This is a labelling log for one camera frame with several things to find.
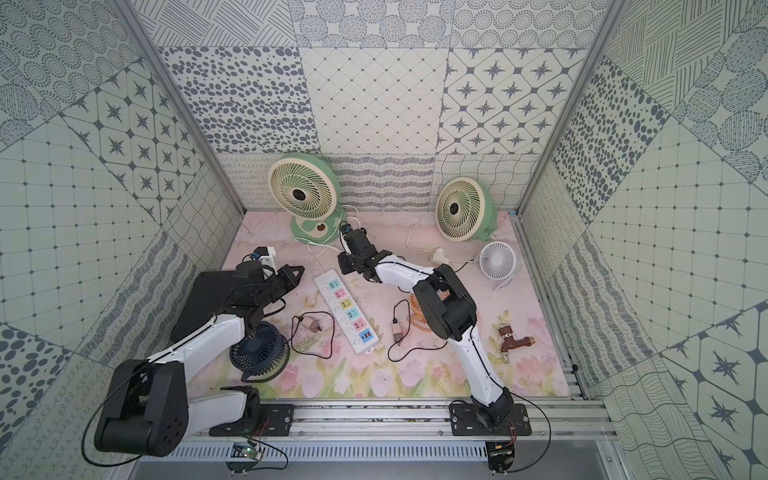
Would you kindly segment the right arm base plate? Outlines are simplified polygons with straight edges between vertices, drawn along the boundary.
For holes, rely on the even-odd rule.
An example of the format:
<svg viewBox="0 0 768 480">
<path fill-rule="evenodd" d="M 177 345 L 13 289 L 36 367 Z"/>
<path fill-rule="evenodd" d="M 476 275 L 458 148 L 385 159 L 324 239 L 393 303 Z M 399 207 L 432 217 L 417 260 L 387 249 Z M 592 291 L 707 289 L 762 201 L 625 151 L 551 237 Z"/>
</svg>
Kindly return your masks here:
<svg viewBox="0 0 768 480">
<path fill-rule="evenodd" d="M 477 404 L 454 400 L 448 405 L 453 436 L 530 436 L 532 428 L 527 409 L 515 403 L 503 417 L 494 417 Z"/>
</svg>

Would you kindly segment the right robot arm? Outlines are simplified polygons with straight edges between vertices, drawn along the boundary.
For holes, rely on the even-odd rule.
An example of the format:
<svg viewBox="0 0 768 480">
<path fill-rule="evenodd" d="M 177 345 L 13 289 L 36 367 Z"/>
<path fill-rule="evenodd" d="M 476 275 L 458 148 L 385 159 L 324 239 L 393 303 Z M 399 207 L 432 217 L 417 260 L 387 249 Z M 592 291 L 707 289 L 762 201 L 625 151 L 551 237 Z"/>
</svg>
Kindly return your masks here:
<svg viewBox="0 0 768 480">
<path fill-rule="evenodd" d="M 416 297 L 433 333 L 451 346 L 470 386 L 477 417 L 488 429 L 499 426 L 514 405 L 512 394 L 493 371 L 477 330 L 477 305 L 447 264 L 418 266 L 387 250 L 377 250 L 364 228 L 339 225 L 341 273 L 356 272 L 369 281 L 394 285 Z"/>
</svg>

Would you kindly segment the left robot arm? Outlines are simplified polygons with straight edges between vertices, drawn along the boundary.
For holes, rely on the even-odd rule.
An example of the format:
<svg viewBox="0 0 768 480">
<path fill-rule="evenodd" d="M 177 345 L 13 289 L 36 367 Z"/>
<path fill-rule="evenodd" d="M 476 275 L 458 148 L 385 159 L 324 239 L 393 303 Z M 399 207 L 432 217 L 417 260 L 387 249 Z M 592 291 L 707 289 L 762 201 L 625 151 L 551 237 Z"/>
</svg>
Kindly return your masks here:
<svg viewBox="0 0 768 480">
<path fill-rule="evenodd" d="M 302 265 L 276 266 L 274 257 L 273 248 L 258 247 L 232 270 L 198 275 L 172 345 L 115 369 L 87 423 L 98 451 L 164 457 L 198 433 L 248 437 L 265 429 L 255 386 L 290 357 L 287 338 L 266 319 L 285 308 L 305 273 Z M 241 372 L 240 384 L 193 398 L 190 382 L 222 354 Z"/>
</svg>

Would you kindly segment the white power strip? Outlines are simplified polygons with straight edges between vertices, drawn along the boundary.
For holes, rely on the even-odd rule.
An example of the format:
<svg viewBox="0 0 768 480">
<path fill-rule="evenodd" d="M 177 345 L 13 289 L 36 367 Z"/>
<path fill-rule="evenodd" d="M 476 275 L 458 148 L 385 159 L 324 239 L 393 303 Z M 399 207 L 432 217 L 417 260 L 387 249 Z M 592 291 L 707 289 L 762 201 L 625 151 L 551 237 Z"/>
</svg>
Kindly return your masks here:
<svg viewBox="0 0 768 480">
<path fill-rule="evenodd" d="M 338 273 L 328 270 L 314 283 L 353 351 L 371 354 L 380 338 Z"/>
</svg>

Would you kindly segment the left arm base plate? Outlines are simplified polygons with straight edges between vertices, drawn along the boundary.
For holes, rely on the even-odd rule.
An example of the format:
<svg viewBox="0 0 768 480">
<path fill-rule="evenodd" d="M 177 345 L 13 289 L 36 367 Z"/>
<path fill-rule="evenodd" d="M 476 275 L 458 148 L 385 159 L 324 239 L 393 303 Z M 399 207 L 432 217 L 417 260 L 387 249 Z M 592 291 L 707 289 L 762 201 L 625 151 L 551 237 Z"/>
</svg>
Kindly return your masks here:
<svg viewBox="0 0 768 480">
<path fill-rule="evenodd" d="M 265 404 L 247 410 L 231 423 L 211 428 L 210 437 L 288 437 L 293 424 L 293 404 Z"/>
</svg>

